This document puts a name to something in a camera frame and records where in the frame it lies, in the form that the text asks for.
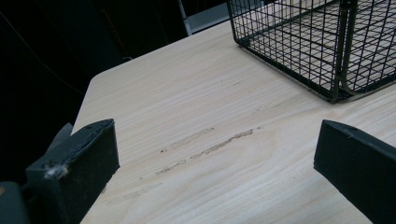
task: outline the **black wire mesh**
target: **black wire mesh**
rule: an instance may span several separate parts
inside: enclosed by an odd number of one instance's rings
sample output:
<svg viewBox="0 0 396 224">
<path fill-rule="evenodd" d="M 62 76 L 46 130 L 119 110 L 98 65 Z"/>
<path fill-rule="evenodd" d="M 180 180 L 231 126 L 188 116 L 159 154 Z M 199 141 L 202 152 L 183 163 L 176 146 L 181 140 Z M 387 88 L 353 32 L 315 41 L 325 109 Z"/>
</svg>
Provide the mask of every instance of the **black wire mesh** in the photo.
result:
<svg viewBox="0 0 396 224">
<path fill-rule="evenodd" d="M 239 45 L 330 101 L 396 80 L 394 0 L 228 0 Z"/>
</svg>

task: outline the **black foam block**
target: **black foam block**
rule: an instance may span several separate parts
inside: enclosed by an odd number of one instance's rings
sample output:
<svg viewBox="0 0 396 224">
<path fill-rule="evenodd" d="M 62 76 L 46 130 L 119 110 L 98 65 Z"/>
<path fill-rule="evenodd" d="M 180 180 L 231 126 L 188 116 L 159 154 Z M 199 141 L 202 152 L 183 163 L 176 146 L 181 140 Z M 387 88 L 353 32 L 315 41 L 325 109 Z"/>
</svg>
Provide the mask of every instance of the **black foam block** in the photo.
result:
<svg viewBox="0 0 396 224">
<path fill-rule="evenodd" d="M 113 119 L 95 122 L 26 169 L 44 199 L 49 223 L 79 223 L 120 167 Z"/>
<path fill-rule="evenodd" d="M 314 167 L 374 223 L 396 223 L 396 148 L 323 120 Z"/>
</svg>

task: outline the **wood grain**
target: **wood grain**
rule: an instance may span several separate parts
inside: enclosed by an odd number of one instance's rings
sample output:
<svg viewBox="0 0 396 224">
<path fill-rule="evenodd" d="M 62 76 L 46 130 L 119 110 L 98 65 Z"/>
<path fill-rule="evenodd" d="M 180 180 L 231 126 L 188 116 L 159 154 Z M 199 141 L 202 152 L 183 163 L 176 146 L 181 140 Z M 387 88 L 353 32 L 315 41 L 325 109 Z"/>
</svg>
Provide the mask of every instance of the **wood grain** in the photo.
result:
<svg viewBox="0 0 396 224">
<path fill-rule="evenodd" d="M 369 223 L 314 153 L 323 119 L 396 146 L 395 93 L 331 105 L 237 47 L 228 22 L 153 51 L 85 96 L 74 132 L 114 119 L 120 169 L 83 223 Z"/>
</svg>

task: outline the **table surface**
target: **table surface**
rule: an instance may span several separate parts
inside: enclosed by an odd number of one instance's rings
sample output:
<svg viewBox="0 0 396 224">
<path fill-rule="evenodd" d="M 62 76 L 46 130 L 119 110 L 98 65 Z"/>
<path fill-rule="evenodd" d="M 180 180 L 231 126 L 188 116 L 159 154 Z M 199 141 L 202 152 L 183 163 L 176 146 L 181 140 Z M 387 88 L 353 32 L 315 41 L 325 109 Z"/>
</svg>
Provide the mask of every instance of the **table surface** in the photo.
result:
<svg viewBox="0 0 396 224">
<path fill-rule="evenodd" d="M 396 85 L 332 105 L 224 22 L 96 76 L 74 132 L 114 119 L 120 169 L 83 223 L 369 223 L 313 169 L 320 124 L 396 146 Z"/>
</svg>

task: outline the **dark background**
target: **dark background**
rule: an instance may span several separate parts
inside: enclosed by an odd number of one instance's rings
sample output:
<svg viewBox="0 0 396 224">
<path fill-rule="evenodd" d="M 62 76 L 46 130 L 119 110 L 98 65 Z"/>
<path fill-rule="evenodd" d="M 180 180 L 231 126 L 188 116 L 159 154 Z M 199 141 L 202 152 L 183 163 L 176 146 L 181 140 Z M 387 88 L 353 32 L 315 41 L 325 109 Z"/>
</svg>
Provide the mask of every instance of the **dark background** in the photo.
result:
<svg viewBox="0 0 396 224">
<path fill-rule="evenodd" d="M 185 1 L 188 16 L 222 1 Z M 177 0 L 0 0 L 0 181 L 74 124 L 97 74 L 187 36 Z"/>
</svg>

